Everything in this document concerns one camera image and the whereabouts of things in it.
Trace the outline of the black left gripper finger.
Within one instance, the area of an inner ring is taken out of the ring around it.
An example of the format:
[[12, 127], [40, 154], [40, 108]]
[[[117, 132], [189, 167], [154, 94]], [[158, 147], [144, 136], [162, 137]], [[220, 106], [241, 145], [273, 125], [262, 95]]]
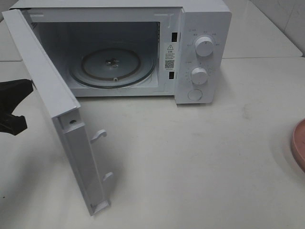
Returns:
[[0, 117], [0, 132], [11, 135], [18, 135], [27, 129], [27, 123], [24, 116], [14, 116], [12, 114], [3, 114]]
[[19, 79], [0, 83], [0, 113], [11, 114], [33, 92], [32, 81]]

